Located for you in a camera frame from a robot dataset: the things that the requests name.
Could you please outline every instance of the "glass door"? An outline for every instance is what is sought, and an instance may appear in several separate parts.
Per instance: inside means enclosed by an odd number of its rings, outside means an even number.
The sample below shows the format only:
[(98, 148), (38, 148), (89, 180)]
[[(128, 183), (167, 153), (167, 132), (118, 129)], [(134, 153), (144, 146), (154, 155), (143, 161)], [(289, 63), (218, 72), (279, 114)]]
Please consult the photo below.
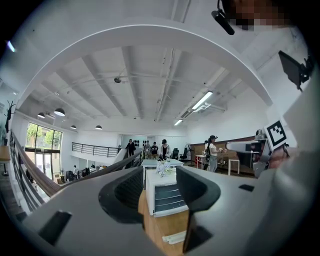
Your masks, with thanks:
[(38, 167), (49, 179), (53, 180), (51, 168), (51, 154), (37, 153), (35, 155), (36, 167)]

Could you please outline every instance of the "window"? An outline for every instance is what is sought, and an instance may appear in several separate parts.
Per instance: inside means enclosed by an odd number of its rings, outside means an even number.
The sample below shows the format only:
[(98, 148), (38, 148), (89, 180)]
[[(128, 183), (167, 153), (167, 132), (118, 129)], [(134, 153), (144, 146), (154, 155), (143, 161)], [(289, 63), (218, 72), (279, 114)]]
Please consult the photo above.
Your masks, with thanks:
[(25, 151), (32, 162), (50, 179), (57, 182), (60, 174), (62, 132), (29, 123)]

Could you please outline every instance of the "white shirt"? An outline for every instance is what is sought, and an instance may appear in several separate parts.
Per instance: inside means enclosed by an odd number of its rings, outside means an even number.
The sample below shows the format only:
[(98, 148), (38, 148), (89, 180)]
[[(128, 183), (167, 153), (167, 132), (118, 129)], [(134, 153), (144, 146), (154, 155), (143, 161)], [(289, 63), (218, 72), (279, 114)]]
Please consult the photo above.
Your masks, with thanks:
[(216, 157), (218, 156), (217, 153), (211, 153), (211, 151), (217, 151), (217, 147), (213, 143), (210, 144), (209, 149), (210, 149), (211, 156), (216, 156)]

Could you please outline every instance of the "white ceiling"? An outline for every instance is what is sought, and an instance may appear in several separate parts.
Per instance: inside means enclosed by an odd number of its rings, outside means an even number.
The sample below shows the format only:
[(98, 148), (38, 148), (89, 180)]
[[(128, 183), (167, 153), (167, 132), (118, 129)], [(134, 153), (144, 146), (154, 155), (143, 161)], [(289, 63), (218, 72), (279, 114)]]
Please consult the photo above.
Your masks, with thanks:
[[(216, 0), (135, 0), (115, 6), (114, 11), (127, 17), (158, 17), (209, 30), (246, 56), (258, 72), (280, 49), (294, 43), (289, 28), (261, 32), (234, 28), (235, 35), (228, 35), (211, 16), (216, 6)], [(114, 82), (117, 76), (121, 83)], [(49, 75), (29, 97), (51, 109), (64, 108), (71, 119), (123, 117), (173, 123), (205, 88), (214, 91), (208, 103), (226, 106), (247, 87), (228, 70), (203, 57), (179, 49), (139, 45), (79, 56)], [(200, 116), (191, 115), (188, 121)]]

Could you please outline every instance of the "person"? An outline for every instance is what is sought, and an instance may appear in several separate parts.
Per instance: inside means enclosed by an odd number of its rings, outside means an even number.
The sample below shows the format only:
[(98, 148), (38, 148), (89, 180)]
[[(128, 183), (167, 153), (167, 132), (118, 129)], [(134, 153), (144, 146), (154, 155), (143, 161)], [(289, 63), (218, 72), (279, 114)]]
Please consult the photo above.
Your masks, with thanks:
[(170, 156), (171, 156), (171, 149), (170, 149), (169, 145), (167, 144), (166, 139), (162, 140), (162, 146), (160, 148), (159, 155), (160, 155), (160, 158), (163, 158), (163, 159), (170, 158)]
[(204, 141), (204, 152), (206, 152), (207, 147), (208, 147), (208, 141), (207, 141), (207, 140), (205, 140), (205, 141)]
[(132, 142), (132, 139), (129, 139), (128, 145), (126, 145), (125, 149), (129, 151), (129, 157), (134, 155), (134, 151), (136, 150), (135, 144)]
[(150, 151), (151, 151), (151, 159), (157, 159), (158, 158), (158, 146), (157, 143), (154, 142), (153, 146), (151, 147)]
[(149, 144), (149, 140), (147, 140), (145, 145), (145, 158), (149, 159), (149, 156), (150, 156), (150, 144)]
[(214, 142), (216, 141), (216, 136), (211, 135), (210, 138), (208, 139), (208, 147), (207, 147), (207, 152), (209, 152), (210, 155), (210, 159), (209, 159), (209, 163), (210, 163), (210, 167), (209, 167), (209, 172), (214, 173), (218, 167), (218, 153), (222, 153), (223, 150), (217, 150)]
[(75, 165), (74, 165), (73, 167), (74, 167), (74, 169), (73, 169), (73, 175), (75, 176), (75, 178), (76, 178), (77, 180), (79, 180), (79, 177), (78, 177), (79, 169), (78, 169)]

